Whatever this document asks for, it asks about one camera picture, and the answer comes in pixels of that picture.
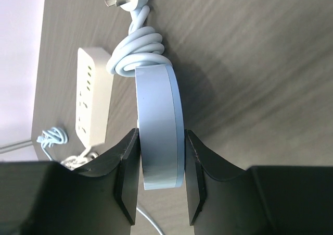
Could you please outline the round blue socket base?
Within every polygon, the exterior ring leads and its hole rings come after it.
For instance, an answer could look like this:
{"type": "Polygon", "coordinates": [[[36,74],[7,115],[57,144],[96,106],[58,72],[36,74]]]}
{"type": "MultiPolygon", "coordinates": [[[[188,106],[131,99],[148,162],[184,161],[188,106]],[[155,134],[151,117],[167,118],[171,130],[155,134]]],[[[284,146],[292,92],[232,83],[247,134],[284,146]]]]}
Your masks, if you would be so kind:
{"type": "Polygon", "coordinates": [[[145,190],[178,188],[185,170],[182,102],[172,66],[135,70],[145,190]]]}

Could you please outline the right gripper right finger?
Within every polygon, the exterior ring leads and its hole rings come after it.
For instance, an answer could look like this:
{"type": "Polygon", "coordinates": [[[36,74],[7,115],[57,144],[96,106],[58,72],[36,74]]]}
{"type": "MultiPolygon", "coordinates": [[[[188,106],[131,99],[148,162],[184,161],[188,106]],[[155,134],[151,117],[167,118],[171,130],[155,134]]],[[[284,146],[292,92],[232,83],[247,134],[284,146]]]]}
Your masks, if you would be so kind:
{"type": "Polygon", "coordinates": [[[332,167],[243,170],[185,131],[189,223],[195,234],[332,234],[332,167]]]}

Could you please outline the white usb power strip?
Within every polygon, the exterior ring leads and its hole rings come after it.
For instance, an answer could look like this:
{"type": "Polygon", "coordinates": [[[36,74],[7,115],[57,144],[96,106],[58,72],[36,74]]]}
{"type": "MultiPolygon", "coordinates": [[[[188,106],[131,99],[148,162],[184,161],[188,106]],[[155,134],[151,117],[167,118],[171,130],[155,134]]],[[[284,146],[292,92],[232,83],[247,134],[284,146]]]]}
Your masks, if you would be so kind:
{"type": "Polygon", "coordinates": [[[106,71],[111,55],[101,47],[78,49],[75,131],[85,147],[105,143],[113,75],[106,71]]]}

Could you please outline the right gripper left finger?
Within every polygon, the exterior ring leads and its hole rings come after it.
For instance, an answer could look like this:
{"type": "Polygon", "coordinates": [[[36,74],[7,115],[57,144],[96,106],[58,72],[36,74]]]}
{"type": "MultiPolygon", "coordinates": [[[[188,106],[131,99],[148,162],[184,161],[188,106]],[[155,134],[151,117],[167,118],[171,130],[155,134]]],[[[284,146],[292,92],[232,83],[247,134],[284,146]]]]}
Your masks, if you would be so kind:
{"type": "Polygon", "coordinates": [[[1,163],[1,234],[130,234],[139,130],[69,170],[57,162],[1,163]]]}

